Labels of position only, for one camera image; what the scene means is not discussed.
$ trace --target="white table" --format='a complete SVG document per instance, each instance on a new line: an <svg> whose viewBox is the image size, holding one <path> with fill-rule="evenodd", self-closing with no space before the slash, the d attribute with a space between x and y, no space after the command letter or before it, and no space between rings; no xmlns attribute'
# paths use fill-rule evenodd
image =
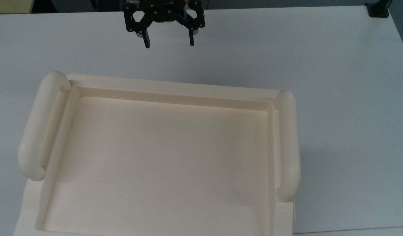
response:
<svg viewBox="0 0 403 236"><path fill-rule="evenodd" d="M207 10L189 46L179 25L121 12L0 15L0 235L11 235L26 179L17 146L52 70L287 89L297 98L302 184L294 233L403 226L403 45L365 6Z"/></svg>

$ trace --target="plastic tray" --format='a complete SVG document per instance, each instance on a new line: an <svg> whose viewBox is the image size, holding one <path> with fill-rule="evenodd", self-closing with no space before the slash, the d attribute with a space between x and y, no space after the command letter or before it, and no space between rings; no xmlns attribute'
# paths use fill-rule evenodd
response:
<svg viewBox="0 0 403 236"><path fill-rule="evenodd" d="M291 235L297 139L287 91L52 72L15 235Z"/></svg>

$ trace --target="tray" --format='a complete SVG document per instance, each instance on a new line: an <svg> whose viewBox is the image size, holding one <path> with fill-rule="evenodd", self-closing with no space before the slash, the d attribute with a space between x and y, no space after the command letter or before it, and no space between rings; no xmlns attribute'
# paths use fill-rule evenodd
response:
<svg viewBox="0 0 403 236"><path fill-rule="evenodd" d="M18 160L16 236L292 234L288 91L51 72Z"/></svg>

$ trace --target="tray handle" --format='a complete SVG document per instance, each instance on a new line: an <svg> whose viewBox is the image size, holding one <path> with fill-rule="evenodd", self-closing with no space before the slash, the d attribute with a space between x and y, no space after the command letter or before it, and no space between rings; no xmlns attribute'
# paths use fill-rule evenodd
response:
<svg viewBox="0 0 403 236"><path fill-rule="evenodd" d="M58 71L50 72L41 81L17 153L19 169L26 178L39 181L44 177L45 170L39 164L38 153L57 94L70 89L68 78Z"/></svg>
<svg viewBox="0 0 403 236"><path fill-rule="evenodd" d="M277 198L284 203L294 199L300 185L300 151L297 133L296 101L291 92L280 91L273 101L279 110L281 182Z"/></svg>

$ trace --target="tray bottom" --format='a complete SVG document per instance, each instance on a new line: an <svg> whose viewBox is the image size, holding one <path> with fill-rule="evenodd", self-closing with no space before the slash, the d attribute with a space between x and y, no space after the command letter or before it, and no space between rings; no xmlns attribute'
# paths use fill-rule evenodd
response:
<svg viewBox="0 0 403 236"><path fill-rule="evenodd" d="M269 235L264 111L80 98L43 230Z"/></svg>

